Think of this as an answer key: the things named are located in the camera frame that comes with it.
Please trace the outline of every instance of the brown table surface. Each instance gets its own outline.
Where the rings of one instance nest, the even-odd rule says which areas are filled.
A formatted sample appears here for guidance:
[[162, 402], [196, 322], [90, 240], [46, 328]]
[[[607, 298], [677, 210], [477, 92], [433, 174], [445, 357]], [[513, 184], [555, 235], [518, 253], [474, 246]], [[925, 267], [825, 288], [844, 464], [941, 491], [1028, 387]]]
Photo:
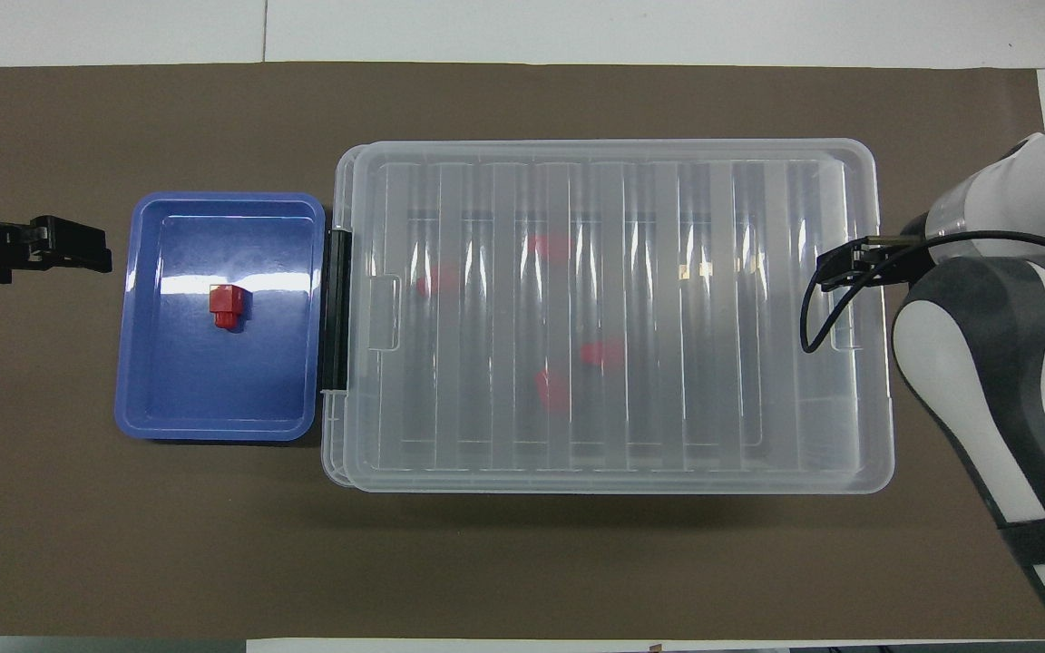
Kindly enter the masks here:
[[[154, 190], [305, 190], [366, 141], [847, 136], [884, 231], [1042, 126], [1034, 71], [457, 64], [0, 69], [0, 220], [107, 229], [117, 272], [0, 285], [0, 635], [1045, 637], [903, 382], [869, 496], [369, 495], [292, 446], [112, 418]], [[901, 293], [888, 294], [897, 306]]]

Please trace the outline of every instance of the plastic lid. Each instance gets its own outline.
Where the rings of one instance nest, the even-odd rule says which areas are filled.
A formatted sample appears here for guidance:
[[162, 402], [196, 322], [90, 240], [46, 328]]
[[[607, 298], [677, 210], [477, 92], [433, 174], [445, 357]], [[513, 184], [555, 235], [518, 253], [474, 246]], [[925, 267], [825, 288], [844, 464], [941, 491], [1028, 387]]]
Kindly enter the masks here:
[[[878, 230], [850, 140], [376, 143], [325, 466], [369, 491], [864, 492], [892, 471], [881, 293], [797, 346]], [[829, 298], [818, 298], [825, 313]]]

